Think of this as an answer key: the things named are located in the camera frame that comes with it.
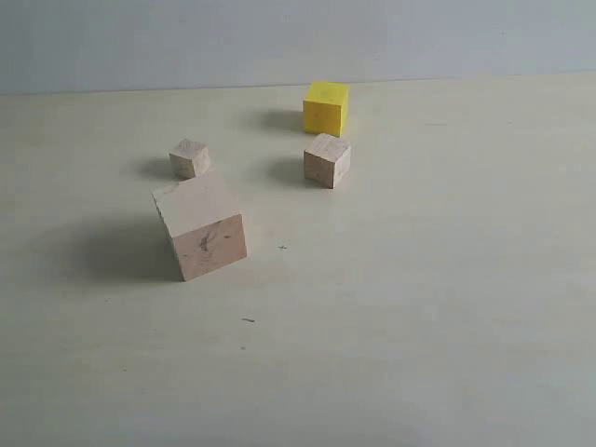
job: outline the wall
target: wall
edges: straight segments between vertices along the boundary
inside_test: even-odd
[[[593,0],[0,0],[0,92],[596,69]]]

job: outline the yellow block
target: yellow block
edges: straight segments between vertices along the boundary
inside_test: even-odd
[[[348,92],[347,84],[313,82],[303,101],[305,132],[339,137],[347,119]]]

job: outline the cube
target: cube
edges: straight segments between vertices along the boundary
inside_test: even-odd
[[[217,173],[158,189],[153,197],[185,281],[247,256],[242,214]]]
[[[209,169],[209,149],[202,142],[182,140],[169,153],[169,162],[175,175],[183,179],[192,179]]]
[[[305,177],[334,188],[350,169],[351,152],[347,141],[321,133],[305,149]]]
[[[313,82],[303,101],[305,132],[341,136],[347,119],[349,86]]]

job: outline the wooden block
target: wooden block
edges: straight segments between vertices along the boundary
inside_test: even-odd
[[[334,188],[350,169],[351,153],[347,141],[321,133],[305,149],[305,177]]]
[[[192,179],[205,173],[211,164],[209,149],[202,142],[182,140],[176,148],[169,153],[171,168],[179,177]]]
[[[303,101],[305,132],[339,137],[347,120],[348,96],[347,84],[313,82]]]
[[[185,281],[247,256],[242,214],[215,172],[153,193]]]

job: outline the table surface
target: table surface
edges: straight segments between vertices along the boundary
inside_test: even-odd
[[[2,445],[593,445],[596,74],[354,85],[335,190],[305,91],[0,97]],[[249,245],[188,283],[182,138]]]

